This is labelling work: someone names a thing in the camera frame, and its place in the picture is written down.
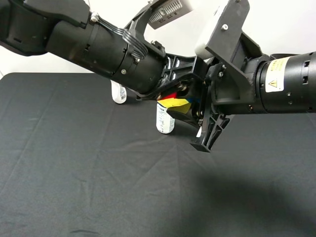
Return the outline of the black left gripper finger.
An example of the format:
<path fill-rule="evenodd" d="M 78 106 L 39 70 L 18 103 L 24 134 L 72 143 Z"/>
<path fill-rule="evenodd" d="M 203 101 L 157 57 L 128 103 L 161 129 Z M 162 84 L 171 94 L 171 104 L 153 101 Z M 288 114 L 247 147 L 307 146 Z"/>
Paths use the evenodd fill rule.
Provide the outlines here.
<path fill-rule="evenodd" d="M 167 109 L 167 113 L 174 119 L 185 122 L 193 127 L 199 128 L 199 117 L 196 110 L 189 107 L 172 107 Z"/>
<path fill-rule="evenodd" d="M 158 99 L 177 92 L 178 97 L 187 99 L 191 93 L 193 74 L 163 74 L 158 84 Z"/>

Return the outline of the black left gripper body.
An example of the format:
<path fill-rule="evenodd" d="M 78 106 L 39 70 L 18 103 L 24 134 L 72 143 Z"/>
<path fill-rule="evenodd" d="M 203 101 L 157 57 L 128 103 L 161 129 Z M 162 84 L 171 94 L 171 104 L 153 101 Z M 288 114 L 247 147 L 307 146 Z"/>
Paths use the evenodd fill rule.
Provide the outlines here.
<path fill-rule="evenodd" d="M 117 69 L 112 80 L 132 90 L 141 100 L 159 100 L 158 84 L 163 74 L 193 74 L 195 57 L 184 57 L 144 45 L 137 51 L 123 41 L 114 46 Z"/>

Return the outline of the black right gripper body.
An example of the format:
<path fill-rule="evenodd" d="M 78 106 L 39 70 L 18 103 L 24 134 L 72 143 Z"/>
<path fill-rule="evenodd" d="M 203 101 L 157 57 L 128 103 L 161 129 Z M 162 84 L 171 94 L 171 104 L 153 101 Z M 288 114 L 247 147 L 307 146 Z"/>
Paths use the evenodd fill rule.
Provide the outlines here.
<path fill-rule="evenodd" d="M 231 65 L 212 57 L 207 61 L 206 109 L 260 109 L 259 69 L 262 57 L 236 56 Z"/>

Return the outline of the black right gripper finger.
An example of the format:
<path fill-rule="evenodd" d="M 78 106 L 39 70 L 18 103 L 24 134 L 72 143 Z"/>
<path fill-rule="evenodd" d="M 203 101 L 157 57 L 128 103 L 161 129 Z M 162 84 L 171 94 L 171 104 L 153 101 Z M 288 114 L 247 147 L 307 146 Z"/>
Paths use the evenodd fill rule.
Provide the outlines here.
<path fill-rule="evenodd" d="M 210 68 L 216 64 L 217 58 L 214 56 L 206 60 L 196 57 L 191 84 L 191 93 L 195 102 L 203 103 L 210 84 Z"/>
<path fill-rule="evenodd" d="M 216 140 L 230 122 L 230 116 L 216 111 L 212 104 L 212 89 L 209 85 L 202 97 L 200 111 L 203 113 L 199 120 L 200 129 L 191 145 L 198 151 L 209 153 Z"/>

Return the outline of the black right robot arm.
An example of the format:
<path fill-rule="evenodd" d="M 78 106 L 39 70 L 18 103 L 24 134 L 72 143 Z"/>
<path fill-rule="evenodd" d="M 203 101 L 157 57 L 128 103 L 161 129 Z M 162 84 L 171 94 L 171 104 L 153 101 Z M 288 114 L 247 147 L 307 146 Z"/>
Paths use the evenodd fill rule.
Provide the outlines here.
<path fill-rule="evenodd" d="M 245 72 L 251 90 L 245 101 L 230 73 L 211 76 L 203 120 L 191 142 L 198 151 L 210 152 L 234 115 L 315 113 L 315 52 L 278 59 L 263 56 L 247 62 Z"/>

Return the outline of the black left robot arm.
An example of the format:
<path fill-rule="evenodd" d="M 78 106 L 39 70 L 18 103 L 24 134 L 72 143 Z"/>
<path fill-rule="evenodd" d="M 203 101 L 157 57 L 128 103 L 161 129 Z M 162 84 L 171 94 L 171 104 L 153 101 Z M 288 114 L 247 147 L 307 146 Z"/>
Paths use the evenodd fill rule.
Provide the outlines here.
<path fill-rule="evenodd" d="M 148 3 L 124 28 L 92 12 L 82 0 L 3 0 L 0 44 L 23 56 L 51 53 L 133 91 L 140 100 L 176 93 L 188 99 L 187 112 L 169 109 L 177 119 L 199 126 L 206 64 L 197 57 L 165 52 L 144 31 L 160 0 Z"/>

